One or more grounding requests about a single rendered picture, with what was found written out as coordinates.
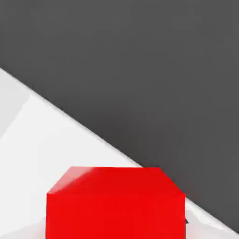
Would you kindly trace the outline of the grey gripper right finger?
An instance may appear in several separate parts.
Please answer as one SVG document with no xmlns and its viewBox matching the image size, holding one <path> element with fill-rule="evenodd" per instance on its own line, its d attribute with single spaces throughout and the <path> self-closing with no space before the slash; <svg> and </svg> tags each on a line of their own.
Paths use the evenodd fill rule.
<svg viewBox="0 0 239 239">
<path fill-rule="evenodd" d="M 224 231 L 186 218 L 186 239 L 227 239 Z"/>
</svg>

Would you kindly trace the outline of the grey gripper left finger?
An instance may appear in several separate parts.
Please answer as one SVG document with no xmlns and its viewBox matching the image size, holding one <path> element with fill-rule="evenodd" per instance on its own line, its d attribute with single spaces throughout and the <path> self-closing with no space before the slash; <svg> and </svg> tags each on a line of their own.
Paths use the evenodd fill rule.
<svg viewBox="0 0 239 239">
<path fill-rule="evenodd" d="M 45 239 L 46 217 L 38 223 L 14 232 L 13 239 Z"/>
</svg>

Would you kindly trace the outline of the small red cube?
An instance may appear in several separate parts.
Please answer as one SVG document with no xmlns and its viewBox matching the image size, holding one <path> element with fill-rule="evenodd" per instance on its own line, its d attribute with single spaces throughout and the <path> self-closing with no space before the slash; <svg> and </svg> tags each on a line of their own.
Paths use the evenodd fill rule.
<svg viewBox="0 0 239 239">
<path fill-rule="evenodd" d="M 159 168 L 71 167 L 46 196 L 45 239 L 185 237 L 185 194 Z"/>
</svg>

